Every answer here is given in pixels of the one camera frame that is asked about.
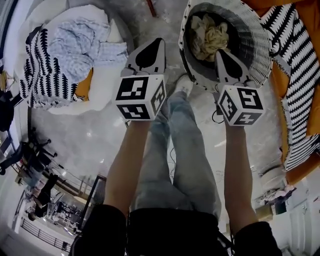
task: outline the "beige cloth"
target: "beige cloth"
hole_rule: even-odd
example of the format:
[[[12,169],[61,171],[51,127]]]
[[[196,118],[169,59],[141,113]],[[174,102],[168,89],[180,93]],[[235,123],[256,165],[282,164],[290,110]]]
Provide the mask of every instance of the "beige cloth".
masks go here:
[[[205,14],[203,19],[198,16],[192,17],[191,29],[194,31],[194,36],[191,37],[191,51],[198,60],[214,62],[218,49],[230,52],[227,48],[227,23],[222,22],[216,26],[215,21]]]

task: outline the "blue jeans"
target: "blue jeans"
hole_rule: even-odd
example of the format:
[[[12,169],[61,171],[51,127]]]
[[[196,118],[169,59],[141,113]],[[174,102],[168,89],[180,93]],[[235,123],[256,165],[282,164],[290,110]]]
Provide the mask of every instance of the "blue jeans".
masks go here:
[[[169,208],[214,214],[221,201],[206,157],[201,131],[185,92],[174,93],[148,132],[135,200],[131,210]],[[168,119],[164,116],[168,110]],[[169,136],[176,153],[173,184],[167,161]]]

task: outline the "white cube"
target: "white cube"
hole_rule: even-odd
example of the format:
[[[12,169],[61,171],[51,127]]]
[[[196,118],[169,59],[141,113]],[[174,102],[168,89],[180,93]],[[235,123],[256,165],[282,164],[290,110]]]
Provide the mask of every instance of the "white cube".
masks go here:
[[[260,90],[244,86],[225,85],[218,105],[230,126],[251,126],[266,112]]]
[[[112,102],[126,120],[154,120],[167,97],[163,74],[121,77]]]

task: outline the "metal railing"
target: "metal railing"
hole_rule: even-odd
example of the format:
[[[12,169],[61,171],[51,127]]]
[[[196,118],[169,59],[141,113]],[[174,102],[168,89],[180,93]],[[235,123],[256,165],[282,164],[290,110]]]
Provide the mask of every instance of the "metal railing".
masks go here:
[[[49,245],[52,245],[60,250],[63,250],[65,252],[70,252],[71,245],[67,242],[63,242],[52,235],[49,235],[48,233],[42,231],[41,229],[37,228],[36,226],[32,225],[29,221],[26,219],[23,219],[21,227],[28,231],[30,234],[34,235],[35,237],[39,238],[40,240],[48,243]]]

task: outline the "wicker basket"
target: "wicker basket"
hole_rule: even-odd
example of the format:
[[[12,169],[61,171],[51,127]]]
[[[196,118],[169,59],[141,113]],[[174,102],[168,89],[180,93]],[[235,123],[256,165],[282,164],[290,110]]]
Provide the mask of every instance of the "wicker basket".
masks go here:
[[[189,47],[191,18],[193,15],[201,17],[204,13],[208,13],[214,20],[220,17],[228,23],[227,33],[232,44],[228,47],[247,66],[257,88],[261,87],[272,70],[271,40],[258,14],[239,0],[189,0],[181,24],[179,47],[190,79],[205,90],[216,92],[219,80],[214,63],[196,59]]]

